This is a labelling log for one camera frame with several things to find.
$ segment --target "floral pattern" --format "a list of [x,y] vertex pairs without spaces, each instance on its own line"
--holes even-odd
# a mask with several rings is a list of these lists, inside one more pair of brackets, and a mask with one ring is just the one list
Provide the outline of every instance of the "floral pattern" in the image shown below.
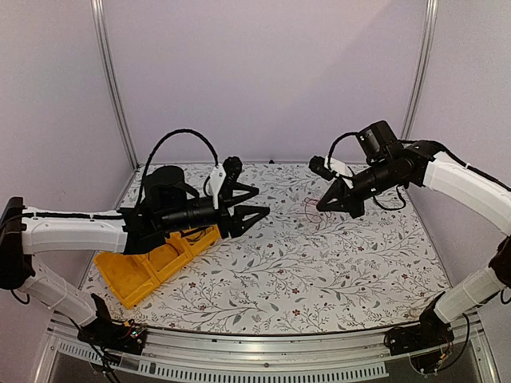
[[[198,190],[211,171],[204,164],[182,168]],[[139,171],[124,207],[134,205],[140,177]],[[384,211],[366,201],[366,214],[358,219],[318,213],[315,199],[328,183],[304,164],[245,164],[240,182],[260,189],[249,204],[271,208],[245,235],[219,241],[132,310],[113,296],[94,265],[83,289],[103,297],[117,319],[196,331],[281,334],[408,322],[449,286],[409,203]],[[401,204],[395,190],[378,201],[387,207]]]

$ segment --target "yellow plastic box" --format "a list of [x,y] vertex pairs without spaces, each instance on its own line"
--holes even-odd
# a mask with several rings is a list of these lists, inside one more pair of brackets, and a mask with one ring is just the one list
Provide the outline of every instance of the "yellow plastic box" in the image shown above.
[[131,309],[220,238],[217,226],[185,237],[172,233],[165,245],[148,254],[102,252],[94,263],[117,299]]

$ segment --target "yellow container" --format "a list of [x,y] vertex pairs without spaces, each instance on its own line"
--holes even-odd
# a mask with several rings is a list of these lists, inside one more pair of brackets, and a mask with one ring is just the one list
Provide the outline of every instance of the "yellow container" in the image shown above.
[[102,252],[94,263],[117,299],[131,309],[220,238],[217,226],[185,237],[172,233],[165,245],[148,254]]

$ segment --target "patterned table surface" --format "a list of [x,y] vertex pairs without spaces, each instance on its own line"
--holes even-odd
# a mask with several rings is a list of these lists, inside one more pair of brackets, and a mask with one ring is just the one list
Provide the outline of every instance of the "patterned table surface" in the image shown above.
[[[202,190],[211,166],[180,166],[187,182]],[[141,171],[122,206],[134,205],[140,177]],[[132,310],[113,296],[94,265],[82,289],[103,297],[117,319],[197,331],[296,334],[411,321],[449,286],[410,203],[384,211],[367,201],[359,219],[319,214],[311,199],[328,184],[304,164],[245,164],[240,182],[260,189],[247,204],[271,208],[245,235],[219,241]],[[395,191],[378,201],[400,204]]]

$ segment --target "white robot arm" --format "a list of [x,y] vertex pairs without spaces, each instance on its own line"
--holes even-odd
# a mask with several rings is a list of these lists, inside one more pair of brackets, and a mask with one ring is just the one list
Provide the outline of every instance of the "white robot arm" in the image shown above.
[[344,211],[356,218],[364,214],[366,199],[392,187],[407,188],[412,183],[466,205],[505,235],[487,267],[437,296],[422,312],[419,325],[391,329],[386,337],[392,354],[451,342],[454,336],[450,323],[454,319],[511,286],[511,189],[459,160],[438,142],[398,140],[385,121],[344,136],[356,136],[369,168],[349,174],[343,163],[331,159],[343,136],[334,142],[326,159],[313,157],[309,168],[326,180],[334,180],[317,204],[319,211]]
[[[0,219],[0,288],[26,293],[66,315],[81,328],[83,341],[140,354],[143,325],[130,322],[126,328],[113,322],[100,297],[80,291],[34,255],[74,250],[145,254],[165,244],[171,232],[211,225],[218,225],[223,238],[240,236],[269,214],[267,207],[237,206],[259,193],[237,182],[241,168],[238,157],[216,166],[205,197],[184,182],[181,168],[158,168],[145,177],[145,198],[134,208],[118,211],[43,211],[25,207],[21,197],[13,197]],[[244,193],[234,196],[235,192]]]

